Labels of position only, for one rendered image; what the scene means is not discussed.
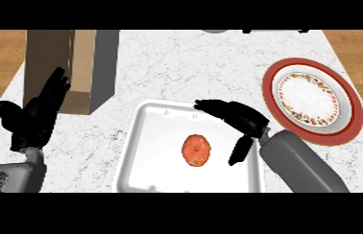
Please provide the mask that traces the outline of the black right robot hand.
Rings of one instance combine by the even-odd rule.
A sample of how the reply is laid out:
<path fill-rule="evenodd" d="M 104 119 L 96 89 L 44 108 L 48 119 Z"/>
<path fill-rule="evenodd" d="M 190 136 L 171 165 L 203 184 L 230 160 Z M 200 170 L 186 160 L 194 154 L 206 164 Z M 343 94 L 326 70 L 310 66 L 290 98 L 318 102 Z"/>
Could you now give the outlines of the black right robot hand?
<path fill-rule="evenodd" d="M 194 109 L 221 119 L 242 133 L 228 159 L 228 165 L 233 166 L 245 160 L 253 139 L 262 137 L 270 120 L 252 107 L 239 102 L 196 100 Z"/>

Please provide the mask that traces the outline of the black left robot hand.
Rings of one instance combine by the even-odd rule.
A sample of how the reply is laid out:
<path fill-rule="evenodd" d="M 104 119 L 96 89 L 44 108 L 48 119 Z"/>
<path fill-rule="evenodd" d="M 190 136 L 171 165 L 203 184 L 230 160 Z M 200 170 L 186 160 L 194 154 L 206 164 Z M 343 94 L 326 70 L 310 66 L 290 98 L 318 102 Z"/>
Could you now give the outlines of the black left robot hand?
<path fill-rule="evenodd" d="M 50 141 L 56 115 L 71 87 L 63 74 L 65 70 L 57 67 L 40 95 L 28 101 L 25 107 L 10 101 L 0 101 L 0 121 L 3 128 L 11 133 L 13 152 L 28 147 L 42 149 Z"/>

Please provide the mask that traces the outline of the orange squash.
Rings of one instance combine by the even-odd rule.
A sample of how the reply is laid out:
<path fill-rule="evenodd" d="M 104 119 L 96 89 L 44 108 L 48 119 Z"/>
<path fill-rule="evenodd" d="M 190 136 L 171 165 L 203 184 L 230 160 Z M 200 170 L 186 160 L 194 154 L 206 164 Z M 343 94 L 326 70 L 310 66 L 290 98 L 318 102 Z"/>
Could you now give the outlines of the orange squash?
<path fill-rule="evenodd" d="M 200 167 L 208 160 L 209 152 L 211 146 L 205 137 L 197 134 L 190 135 L 181 147 L 181 155 L 187 164 Z"/>

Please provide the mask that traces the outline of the white plastic tray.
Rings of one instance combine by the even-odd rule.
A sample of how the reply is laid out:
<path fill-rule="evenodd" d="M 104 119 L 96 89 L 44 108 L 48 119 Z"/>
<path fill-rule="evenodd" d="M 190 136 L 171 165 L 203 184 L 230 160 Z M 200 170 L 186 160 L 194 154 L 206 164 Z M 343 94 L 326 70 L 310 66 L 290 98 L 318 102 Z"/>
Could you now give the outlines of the white plastic tray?
<path fill-rule="evenodd" d="M 115 176 L 118 193 L 261 193 L 258 148 L 228 159 L 242 133 L 187 103 L 143 101 L 132 114 Z"/>

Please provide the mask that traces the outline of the red rimmed floral plate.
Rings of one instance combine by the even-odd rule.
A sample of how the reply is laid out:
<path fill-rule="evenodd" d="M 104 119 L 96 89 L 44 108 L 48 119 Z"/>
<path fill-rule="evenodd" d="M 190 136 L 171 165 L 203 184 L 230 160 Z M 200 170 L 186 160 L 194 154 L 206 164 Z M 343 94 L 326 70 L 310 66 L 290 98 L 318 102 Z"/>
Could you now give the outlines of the red rimmed floral plate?
<path fill-rule="evenodd" d="M 351 85 L 321 63 L 284 58 L 267 69 L 262 96 L 271 117 L 315 145 L 348 143 L 363 128 L 363 106 Z"/>

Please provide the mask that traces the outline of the grey cabinet door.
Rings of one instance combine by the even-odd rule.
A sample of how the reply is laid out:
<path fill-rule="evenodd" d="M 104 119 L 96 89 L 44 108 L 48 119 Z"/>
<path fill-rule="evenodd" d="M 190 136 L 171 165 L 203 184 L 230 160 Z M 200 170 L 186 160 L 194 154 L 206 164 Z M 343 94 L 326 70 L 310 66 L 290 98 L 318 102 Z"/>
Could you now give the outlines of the grey cabinet door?
<path fill-rule="evenodd" d="M 97 30 L 94 39 L 90 113 L 115 94 L 119 31 Z"/>

